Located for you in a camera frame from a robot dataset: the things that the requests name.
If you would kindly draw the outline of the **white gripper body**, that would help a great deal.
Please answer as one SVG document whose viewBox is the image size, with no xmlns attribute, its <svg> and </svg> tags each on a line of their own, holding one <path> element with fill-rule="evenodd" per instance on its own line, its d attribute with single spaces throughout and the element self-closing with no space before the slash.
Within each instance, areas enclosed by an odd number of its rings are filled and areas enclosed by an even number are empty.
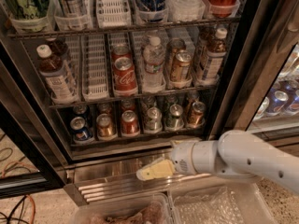
<svg viewBox="0 0 299 224">
<path fill-rule="evenodd" d="M 192 150 L 193 145 L 181 145 L 178 147 L 172 147 L 170 154 L 171 161 L 175 165 L 177 172 L 183 175 L 196 175 L 197 172 L 192 162 Z"/>
</svg>

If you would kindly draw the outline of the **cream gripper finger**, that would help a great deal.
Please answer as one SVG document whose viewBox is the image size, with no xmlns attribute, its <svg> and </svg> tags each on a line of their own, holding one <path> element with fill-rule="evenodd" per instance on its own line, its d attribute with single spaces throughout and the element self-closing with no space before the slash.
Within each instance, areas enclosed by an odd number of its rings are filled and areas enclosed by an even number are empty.
<svg viewBox="0 0 299 224">
<path fill-rule="evenodd" d="M 159 158 L 137 170 L 136 177 L 141 181 L 148 181 L 171 176 L 175 171 L 173 162 L 169 159 Z"/>
<path fill-rule="evenodd" d="M 188 140 L 171 140 L 170 141 L 170 144 L 172 147 L 178 147 L 178 146 L 181 146 L 181 145 L 193 145 L 195 144 L 196 142 L 199 142 L 198 140 L 196 139 L 188 139 Z"/>
</svg>

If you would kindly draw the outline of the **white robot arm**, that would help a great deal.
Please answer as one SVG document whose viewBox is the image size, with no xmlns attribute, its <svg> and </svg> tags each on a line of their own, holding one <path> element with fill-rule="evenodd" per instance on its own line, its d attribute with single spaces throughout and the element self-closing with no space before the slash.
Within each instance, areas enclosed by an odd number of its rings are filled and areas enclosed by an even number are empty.
<svg viewBox="0 0 299 224">
<path fill-rule="evenodd" d="M 170 155 L 136 172 L 142 181 L 181 175 L 210 174 L 237 182 L 267 178 L 299 193 L 299 158 L 254 134 L 231 130 L 213 141 L 174 141 Z"/>
</svg>

